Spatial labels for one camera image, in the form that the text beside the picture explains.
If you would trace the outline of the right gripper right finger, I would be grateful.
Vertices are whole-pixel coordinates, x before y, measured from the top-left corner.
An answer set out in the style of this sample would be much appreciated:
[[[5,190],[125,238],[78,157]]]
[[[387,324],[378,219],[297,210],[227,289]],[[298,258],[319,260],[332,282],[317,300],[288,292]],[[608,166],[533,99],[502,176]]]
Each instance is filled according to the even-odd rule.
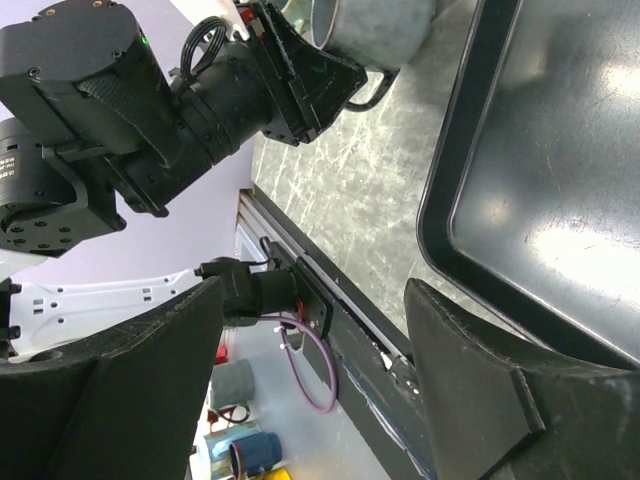
[[[538,347],[427,283],[404,304],[441,479],[635,479],[639,375]]]

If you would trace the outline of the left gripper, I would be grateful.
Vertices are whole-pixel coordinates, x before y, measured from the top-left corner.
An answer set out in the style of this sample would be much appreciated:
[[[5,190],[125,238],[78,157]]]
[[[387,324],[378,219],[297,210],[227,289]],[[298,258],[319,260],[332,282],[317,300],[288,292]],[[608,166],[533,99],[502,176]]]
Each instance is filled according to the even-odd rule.
[[[326,131],[367,82],[365,69],[305,40],[271,2],[236,2],[249,55],[270,98],[265,137],[290,146]]]

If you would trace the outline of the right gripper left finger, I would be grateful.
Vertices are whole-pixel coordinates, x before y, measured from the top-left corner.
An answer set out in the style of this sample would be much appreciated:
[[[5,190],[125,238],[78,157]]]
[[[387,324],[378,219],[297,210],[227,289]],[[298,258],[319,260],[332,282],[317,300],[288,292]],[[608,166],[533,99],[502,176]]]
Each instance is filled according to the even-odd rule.
[[[223,287],[1,367],[5,479],[181,479],[223,326]]]

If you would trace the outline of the grey mug white rim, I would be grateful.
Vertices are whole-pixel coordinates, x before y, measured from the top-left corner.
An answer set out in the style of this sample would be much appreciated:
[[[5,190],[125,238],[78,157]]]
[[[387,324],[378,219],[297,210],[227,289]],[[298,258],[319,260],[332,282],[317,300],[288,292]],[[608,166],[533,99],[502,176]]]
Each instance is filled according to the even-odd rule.
[[[429,35],[437,3],[433,0],[277,1],[285,19],[318,49],[345,57],[383,75],[365,103],[347,103],[366,112],[386,95],[402,66]]]

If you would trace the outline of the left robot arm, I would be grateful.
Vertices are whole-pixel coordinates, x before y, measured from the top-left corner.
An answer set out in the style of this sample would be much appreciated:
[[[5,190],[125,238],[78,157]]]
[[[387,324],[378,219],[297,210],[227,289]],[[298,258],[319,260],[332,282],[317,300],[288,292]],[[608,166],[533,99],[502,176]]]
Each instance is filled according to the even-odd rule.
[[[367,76],[265,1],[218,1],[164,75],[134,13],[62,1],[1,30],[1,278],[122,231],[256,134],[314,141]]]

